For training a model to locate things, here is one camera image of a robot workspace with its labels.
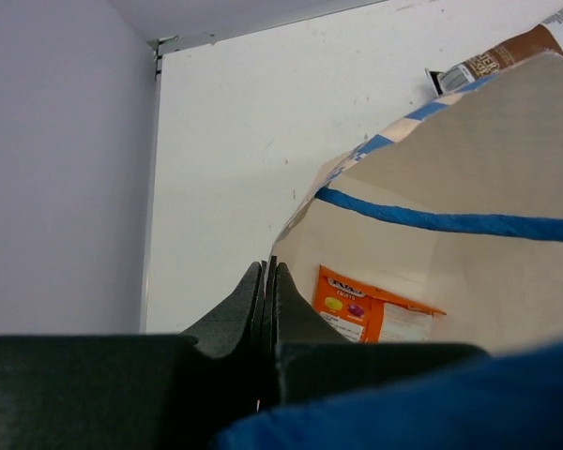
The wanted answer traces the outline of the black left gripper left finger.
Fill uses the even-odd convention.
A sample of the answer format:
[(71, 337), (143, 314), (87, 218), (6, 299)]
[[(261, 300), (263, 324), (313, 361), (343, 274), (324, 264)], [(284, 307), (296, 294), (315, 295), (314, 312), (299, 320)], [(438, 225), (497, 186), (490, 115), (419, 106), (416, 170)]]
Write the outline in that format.
[(262, 278), (182, 334), (0, 337), (0, 449), (203, 449), (254, 412)]

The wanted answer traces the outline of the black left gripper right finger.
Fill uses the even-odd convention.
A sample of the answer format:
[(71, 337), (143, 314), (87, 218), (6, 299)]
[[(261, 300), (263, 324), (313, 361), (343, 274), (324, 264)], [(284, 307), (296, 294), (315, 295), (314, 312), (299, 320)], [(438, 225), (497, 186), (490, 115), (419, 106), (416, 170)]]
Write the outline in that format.
[(268, 271), (266, 299), (269, 409), (399, 383), (489, 356), (465, 343), (353, 343), (308, 305), (283, 262)]

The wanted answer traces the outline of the checkered blue paper bag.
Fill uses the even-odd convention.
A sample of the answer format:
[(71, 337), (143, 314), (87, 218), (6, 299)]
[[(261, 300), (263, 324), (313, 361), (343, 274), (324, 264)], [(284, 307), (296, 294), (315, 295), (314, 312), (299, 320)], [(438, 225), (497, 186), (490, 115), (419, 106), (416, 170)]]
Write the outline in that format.
[(278, 253), (444, 311), (485, 355), (261, 412), (219, 449), (563, 449), (563, 58), (536, 56), (402, 121), (321, 189)]

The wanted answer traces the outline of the small orange white packet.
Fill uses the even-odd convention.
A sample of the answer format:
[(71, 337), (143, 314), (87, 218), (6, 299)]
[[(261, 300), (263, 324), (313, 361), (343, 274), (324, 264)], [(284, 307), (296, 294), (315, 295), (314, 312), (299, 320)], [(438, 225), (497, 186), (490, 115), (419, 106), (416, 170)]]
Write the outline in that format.
[(313, 309), (355, 343), (423, 342), (444, 312), (321, 266)]

